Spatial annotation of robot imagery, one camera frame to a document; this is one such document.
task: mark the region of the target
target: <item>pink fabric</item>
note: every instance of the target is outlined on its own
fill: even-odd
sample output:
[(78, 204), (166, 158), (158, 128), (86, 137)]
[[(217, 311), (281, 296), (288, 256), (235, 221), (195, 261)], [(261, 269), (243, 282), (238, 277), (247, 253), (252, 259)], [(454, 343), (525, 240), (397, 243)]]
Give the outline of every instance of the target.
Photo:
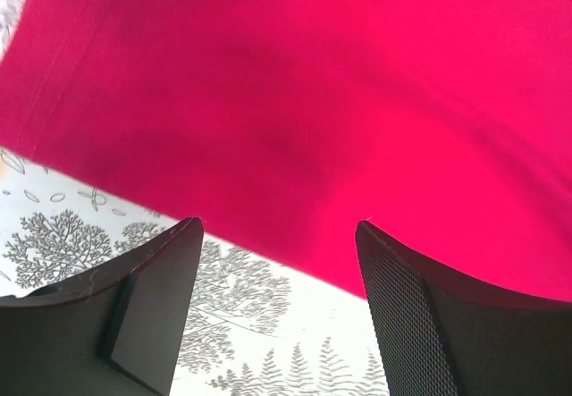
[(28, 0), (0, 143), (363, 296), (367, 219), (572, 300), (572, 0)]

